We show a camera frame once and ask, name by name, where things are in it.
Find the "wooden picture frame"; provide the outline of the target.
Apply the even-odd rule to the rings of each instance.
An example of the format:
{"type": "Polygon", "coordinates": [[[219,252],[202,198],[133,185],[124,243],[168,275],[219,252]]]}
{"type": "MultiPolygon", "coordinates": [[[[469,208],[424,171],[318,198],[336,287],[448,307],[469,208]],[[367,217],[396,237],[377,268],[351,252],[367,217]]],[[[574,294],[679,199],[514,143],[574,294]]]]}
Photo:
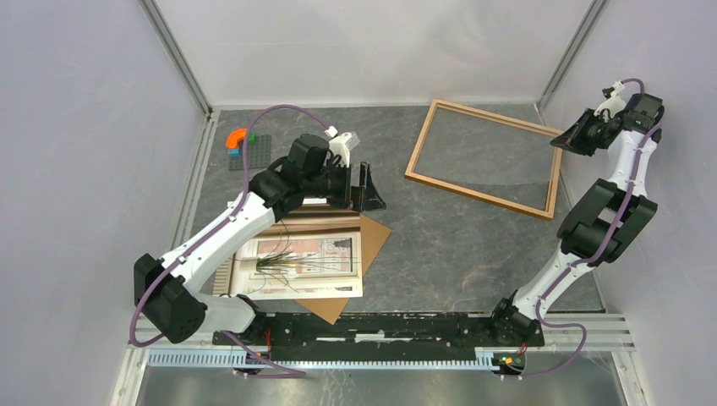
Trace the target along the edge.
{"type": "Polygon", "coordinates": [[[527,216],[556,213],[561,134],[520,118],[434,99],[404,177],[527,216]]]}

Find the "clear acrylic sheet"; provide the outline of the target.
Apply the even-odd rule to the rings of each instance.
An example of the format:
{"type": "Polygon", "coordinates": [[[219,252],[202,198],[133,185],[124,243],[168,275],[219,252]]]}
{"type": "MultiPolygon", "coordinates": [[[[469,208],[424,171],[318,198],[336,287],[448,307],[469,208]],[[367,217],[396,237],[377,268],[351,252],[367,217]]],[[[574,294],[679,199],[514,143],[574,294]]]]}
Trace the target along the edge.
{"type": "Polygon", "coordinates": [[[437,108],[413,171],[544,210],[553,157],[543,134],[437,108]]]}

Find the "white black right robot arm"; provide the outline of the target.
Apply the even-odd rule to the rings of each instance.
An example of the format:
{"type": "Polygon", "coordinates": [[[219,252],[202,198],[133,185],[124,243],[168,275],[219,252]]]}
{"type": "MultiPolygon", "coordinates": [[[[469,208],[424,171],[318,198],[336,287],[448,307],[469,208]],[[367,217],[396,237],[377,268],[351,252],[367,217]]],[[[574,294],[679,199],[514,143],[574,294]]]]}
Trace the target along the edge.
{"type": "Polygon", "coordinates": [[[661,139],[665,106],[638,92],[587,109],[551,145],[581,156],[608,153],[608,176],[597,179],[564,218],[559,244],[538,274],[495,307],[488,323],[500,345],[530,342],[548,309],[581,276],[616,261],[657,212],[645,186],[649,159],[661,139]]]}

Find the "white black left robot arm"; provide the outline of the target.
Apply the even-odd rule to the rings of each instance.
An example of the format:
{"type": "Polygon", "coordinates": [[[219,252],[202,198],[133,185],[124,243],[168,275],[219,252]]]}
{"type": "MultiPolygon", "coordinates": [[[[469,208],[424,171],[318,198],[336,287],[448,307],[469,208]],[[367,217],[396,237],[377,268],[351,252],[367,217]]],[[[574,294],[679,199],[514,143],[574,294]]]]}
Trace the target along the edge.
{"type": "Polygon", "coordinates": [[[265,336],[265,321],[245,299],[203,294],[205,280],[229,256],[258,234],[317,197],[356,212],[386,207],[361,162],[359,182],[351,184],[354,132],[331,139],[302,134],[289,152],[257,173],[238,197],[207,226],[178,247],[154,258],[142,255],[133,269],[135,310],[129,340],[136,347],[162,338],[181,343],[205,327],[233,332],[245,344],[265,336]]]}

